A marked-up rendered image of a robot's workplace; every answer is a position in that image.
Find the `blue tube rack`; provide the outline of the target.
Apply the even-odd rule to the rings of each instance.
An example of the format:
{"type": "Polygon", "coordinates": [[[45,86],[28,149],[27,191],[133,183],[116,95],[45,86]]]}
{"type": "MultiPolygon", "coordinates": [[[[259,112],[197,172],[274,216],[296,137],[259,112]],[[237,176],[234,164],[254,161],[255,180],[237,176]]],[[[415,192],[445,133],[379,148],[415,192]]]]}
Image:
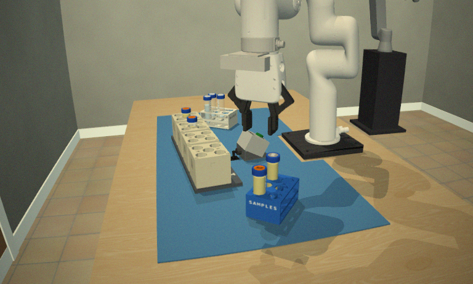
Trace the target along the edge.
{"type": "Polygon", "coordinates": [[[278,174],[277,180],[266,182],[272,186],[266,184],[265,194],[253,194],[253,188],[246,194],[246,216],[280,225],[298,199],[299,179],[278,174]]]}

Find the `beige bucket adapter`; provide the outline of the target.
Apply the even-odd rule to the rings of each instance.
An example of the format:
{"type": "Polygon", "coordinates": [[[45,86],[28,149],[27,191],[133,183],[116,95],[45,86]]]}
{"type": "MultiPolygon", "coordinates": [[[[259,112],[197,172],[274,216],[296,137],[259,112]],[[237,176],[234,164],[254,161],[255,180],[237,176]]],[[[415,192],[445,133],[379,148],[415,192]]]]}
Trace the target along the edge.
{"type": "Polygon", "coordinates": [[[221,142],[188,146],[188,159],[196,189],[231,183],[230,153],[221,142]]]}
{"type": "Polygon", "coordinates": [[[183,151],[182,151],[182,135],[181,134],[186,133],[186,132],[196,132],[196,131],[206,131],[206,130],[210,130],[210,127],[206,124],[204,120],[198,120],[197,126],[195,127],[188,127],[187,122],[176,123],[177,145],[182,157],[183,157],[183,151]]]}
{"type": "Polygon", "coordinates": [[[212,130],[187,132],[187,133],[182,133],[181,135],[182,135],[183,159],[187,166],[188,171],[190,171],[189,162],[188,162],[188,146],[219,142],[219,139],[213,133],[212,130]]]}
{"type": "MultiPolygon", "coordinates": [[[[197,120],[202,120],[202,117],[199,115],[198,112],[191,112],[190,116],[197,116],[197,120]]],[[[171,114],[172,116],[172,131],[173,137],[177,144],[177,131],[176,131],[176,123],[186,122],[187,118],[182,117],[182,113],[171,114]],[[180,121],[181,120],[181,121],[180,121]]]]}

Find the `cream tube rack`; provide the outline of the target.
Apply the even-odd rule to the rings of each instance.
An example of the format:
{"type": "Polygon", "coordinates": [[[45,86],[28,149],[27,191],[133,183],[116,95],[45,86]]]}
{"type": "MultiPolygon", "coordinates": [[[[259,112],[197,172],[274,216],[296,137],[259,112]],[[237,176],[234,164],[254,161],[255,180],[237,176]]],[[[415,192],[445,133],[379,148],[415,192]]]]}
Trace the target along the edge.
{"type": "Polygon", "coordinates": [[[209,127],[214,127],[214,128],[230,129],[231,127],[236,125],[238,122],[237,112],[235,109],[232,109],[232,108],[225,108],[225,110],[218,110],[216,107],[216,109],[211,109],[211,112],[205,112],[204,110],[202,110],[200,111],[200,116],[205,122],[210,121],[209,124],[207,122],[206,124],[209,127]],[[227,110],[232,110],[232,111],[227,111],[227,110]],[[219,113],[213,113],[213,112],[219,112],[219,113]],[[204,116],[205,113],[215,114],[216,116],[212,116],[211,119],[206,119],[204,116]],[[223,113],[228,113],[228,114],[223,114],[223,113]],[[218,115],[225,115],[225,116],[218,117],[218,115]]]}

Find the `blue bench mat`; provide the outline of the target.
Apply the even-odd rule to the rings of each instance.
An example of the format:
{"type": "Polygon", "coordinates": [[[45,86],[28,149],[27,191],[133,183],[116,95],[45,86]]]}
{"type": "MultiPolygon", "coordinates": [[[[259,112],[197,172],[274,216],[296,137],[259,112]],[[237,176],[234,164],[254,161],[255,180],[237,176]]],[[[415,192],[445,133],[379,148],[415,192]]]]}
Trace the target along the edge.
{"type": "Polygon", "coordinates": [[[158,263],[206,258],[290,245],[372,229],[390,222],[325,160],[301,160],[278,137],[292,130],[278,119],[268,135],[268,108],[251,108],[252,128],[280,154],[279,174],[299,178],[298,199],[280,225],[246,216],[246,193],[253,187],[252,167],[266,158],[232,158],[243,131],[241,113],[230,129],[210,127],[230,153],[242,186],[194,193],[171,139],[172,116],[157,116],[156,229],[158,263]]]}

